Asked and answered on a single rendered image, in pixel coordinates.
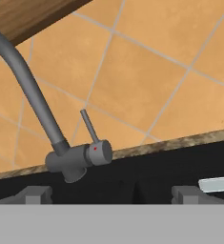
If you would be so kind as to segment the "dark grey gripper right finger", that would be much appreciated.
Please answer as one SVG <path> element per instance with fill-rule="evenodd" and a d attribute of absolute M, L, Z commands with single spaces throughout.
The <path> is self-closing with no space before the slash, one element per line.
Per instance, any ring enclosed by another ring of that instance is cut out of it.
<path fill-rule="evenodd" d="M 173 204 L 224 204 L 224 199 L 209 196 L 196 186 L 173 186 L 172 196 Z"/>

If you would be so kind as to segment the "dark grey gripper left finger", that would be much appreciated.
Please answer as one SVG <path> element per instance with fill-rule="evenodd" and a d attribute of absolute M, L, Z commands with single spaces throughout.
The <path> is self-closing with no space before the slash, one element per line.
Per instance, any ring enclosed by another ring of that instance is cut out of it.
<path fill-rule="evenodd" d="M 0 204 L 51 204 L 51 186 L 28 186 L 16 195 L 0 199 Z"/>

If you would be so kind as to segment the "pale grey metal sink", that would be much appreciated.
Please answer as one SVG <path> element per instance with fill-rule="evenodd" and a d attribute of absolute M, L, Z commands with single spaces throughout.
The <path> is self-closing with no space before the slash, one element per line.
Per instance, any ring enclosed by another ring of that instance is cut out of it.
<path fill-rule="evenodd" d="M 224 177 L 200 179 L 198 181 L 198 186 L 204 193 L 224 192 Z"/>

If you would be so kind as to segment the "grey sink faucet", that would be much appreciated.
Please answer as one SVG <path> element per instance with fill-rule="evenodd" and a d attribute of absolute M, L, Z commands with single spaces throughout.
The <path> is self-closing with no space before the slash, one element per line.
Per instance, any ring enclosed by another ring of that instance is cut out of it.
<path fill-rule="evenodd" d="M 90 166 L 88 144 L 71 147 L 21 53 L 0 32 L 0 56 L 12 70 L 53 147 L 45 159 L 51 173 L 62 173 L 67 183 L 80 180 Z"/>

